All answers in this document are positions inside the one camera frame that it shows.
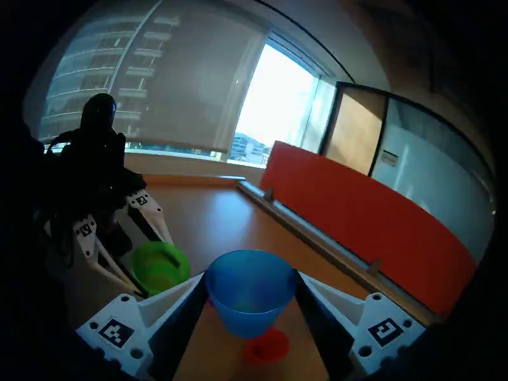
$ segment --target orange partition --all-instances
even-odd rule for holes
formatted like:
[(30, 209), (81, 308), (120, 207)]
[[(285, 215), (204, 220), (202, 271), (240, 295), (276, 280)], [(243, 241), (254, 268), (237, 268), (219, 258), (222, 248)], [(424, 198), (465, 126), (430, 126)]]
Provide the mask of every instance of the orange partition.
[(442, 317), (476, 263), (436, 218), (394, 190), (342, 164), (276, 142), (261, 181), (276, 200)]

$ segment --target wooden table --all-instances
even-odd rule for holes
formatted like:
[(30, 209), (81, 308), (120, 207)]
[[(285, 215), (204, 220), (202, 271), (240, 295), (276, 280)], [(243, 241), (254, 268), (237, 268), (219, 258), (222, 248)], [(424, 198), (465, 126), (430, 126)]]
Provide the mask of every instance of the wooden table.
[(369, 292), (329, 263), (237, 188), (238, 178), (146, 175), (148, 191), (164, 210), (174, 240), (190, 262), (191, 276), (220, 255), (264, 250), (354, 297)]
[[(369, 294), (240, 192), (238, 178), (146, 175), (145, 179), (164, 210), (175, 244), (189, 258), (191, 276), (224, 253), (257, 249), (278, 255), (350, 295)], [(289, 354), (280, 362), (253, 366), (243, 357), (246, 340), (231, 335), (215, 308), (206, 304), (175, 380), (326, 380), (326, 369), (295, 299), (274, 326), (289, 338)]]

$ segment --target window blind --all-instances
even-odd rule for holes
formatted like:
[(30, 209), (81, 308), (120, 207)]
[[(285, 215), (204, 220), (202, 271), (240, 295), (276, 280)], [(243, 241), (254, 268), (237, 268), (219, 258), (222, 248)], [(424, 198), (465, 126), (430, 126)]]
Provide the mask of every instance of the window blind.
[(268, 29), (213, 2), (133, 4), (81, 20), (53, 50), (33, 86), (45, 94), (38, 138), (78, 128), (86, 101), (108, 92), (128, 140), (228, 152)]
[(204, 4), (181, 21), (157, 68), (137, 140), (228, 152), (267, 30)]

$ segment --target red cup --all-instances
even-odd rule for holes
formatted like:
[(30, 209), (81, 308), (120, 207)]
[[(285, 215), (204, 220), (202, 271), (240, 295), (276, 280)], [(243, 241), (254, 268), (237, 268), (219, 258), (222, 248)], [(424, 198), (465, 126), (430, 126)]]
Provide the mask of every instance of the red cup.
[(253, 365), (280, 361), (288, 354), (290, 341), (281, 331), (270, 328), (264, 335), (247, 340), (244, 356)]

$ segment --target blue cup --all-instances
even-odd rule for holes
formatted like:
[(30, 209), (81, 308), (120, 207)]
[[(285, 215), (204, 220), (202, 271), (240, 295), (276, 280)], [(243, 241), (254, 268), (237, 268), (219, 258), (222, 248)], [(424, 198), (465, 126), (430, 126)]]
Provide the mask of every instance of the blue cup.
[(276, 255), (238, 250), (213, 261), (206, 271), (206, 287), (227, 330), (254, 338), (273, 325), (293, 298), (297, 277)]

